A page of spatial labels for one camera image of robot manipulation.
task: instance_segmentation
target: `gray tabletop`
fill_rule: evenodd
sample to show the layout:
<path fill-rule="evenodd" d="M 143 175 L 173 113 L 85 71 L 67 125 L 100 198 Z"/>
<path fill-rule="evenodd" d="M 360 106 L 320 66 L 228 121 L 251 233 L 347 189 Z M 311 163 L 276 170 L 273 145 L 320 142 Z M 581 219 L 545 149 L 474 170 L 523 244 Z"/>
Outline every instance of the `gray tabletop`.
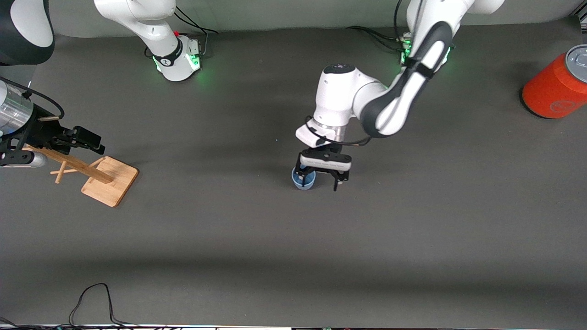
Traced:
<path fill-rule="evenodd" d="M 0 315 L 65 322 L 103 281 L 129 322 L 584 329 L 587 112 L 540 119 L 518 100 L 580 42 L 576 18 L 462 27 L 402 131 L 347 149 L 333 193 L 323 175 L 292 184 L 294 131 L 326 65 L 391 82 L 398 54 L 368 35 L 214 35 L 180 83 L 139 38 L 60 38 L 32 87 L 141 173 L 108 208 L 81 174 L 55 185 L 56 163 L 2 170 Z M 103 292 L 77 321 L 107 321 Z"/>

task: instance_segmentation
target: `red trash can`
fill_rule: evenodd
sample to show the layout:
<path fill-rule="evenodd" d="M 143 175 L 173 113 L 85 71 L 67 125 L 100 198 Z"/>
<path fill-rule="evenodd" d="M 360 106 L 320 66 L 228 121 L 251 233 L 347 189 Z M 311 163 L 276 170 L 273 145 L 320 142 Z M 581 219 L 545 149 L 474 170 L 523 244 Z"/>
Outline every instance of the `red trash can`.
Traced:
<path fill-rule="evenodd" d="M 522 90 L 522 101 L 544 118 L 562 118 L 587 103 L 587 45 L 561 54 Z"/>

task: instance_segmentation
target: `square wooden base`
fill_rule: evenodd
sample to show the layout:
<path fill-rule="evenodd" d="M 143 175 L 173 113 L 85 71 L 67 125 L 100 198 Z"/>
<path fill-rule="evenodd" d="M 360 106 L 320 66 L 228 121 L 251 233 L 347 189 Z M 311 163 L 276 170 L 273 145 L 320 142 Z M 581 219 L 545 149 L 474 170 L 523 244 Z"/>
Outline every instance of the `square wooden base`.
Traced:
<path fill-rule="evenodd" d="M 139 170 L 108 156 L 96 168 L 112 176 L 114 181 L 102 183 L 89 178 L 82 187 L 82 193 L 110 207 L 116 207 L 139 175 Z"/>

